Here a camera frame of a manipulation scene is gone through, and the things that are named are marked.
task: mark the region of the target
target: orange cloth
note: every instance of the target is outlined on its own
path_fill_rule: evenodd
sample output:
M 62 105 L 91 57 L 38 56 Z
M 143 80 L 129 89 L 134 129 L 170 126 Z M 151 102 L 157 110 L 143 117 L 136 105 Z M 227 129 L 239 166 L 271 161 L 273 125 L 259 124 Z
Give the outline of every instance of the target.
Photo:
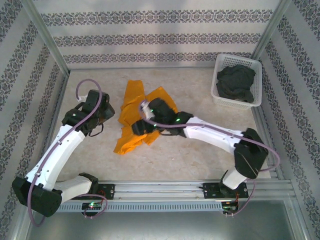
M 138 136 L 133 133 L 131 128 L 132 124 L 141 119 L 138 112 L 139 104 L 145 99 L 150 102 L 156 98 L 163 99 L 175 113 L 178 112 L 175 102 L 162 86 L 145 96 L 144 85 L 141 80 L 128 81 L 124 94 L 123 105 L 121 106 L 122 112 L 118 119 L 124 127 L 122 128 L 121 138 L 118 139 L 113 150 L 116 154 L 123 155 L 131 152 L 143 142 L 150 145 L 157 139 L 157 137 L 159 137 L 160 133 L 158 131 Z

